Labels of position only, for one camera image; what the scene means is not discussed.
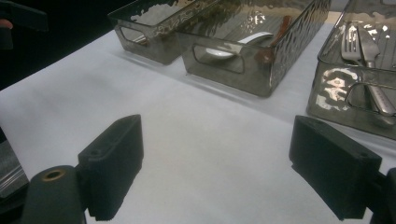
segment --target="spoon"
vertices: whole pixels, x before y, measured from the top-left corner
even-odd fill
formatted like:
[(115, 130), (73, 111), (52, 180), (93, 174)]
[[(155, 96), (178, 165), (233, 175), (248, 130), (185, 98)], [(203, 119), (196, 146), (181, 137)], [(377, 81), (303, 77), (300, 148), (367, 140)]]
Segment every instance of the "spoon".
[[(250, 35), (244, 39), (239, 40), (238, 43), (247, 44), (248, 42), (250, 42), (254, 39), (257, 39), (259, 37), (271, 37), (271, 36), (273, 36), (273, 34), (268, 33), (268, 32), (258, 32), (254, 35)], [(234, 51), (236, 51), (236, 53), (239, 53), (239, 51), (241, 51), (242, 47), (236, 46), (236, 47), (232, 47), (232, 49)], [(229, 52), (218, 50), (218, 49), (206, 49), (206, 52), (216, 58), (219, 58), (219, 59), (228, 59), (235, 55), (235, 53), (229, 53)]]

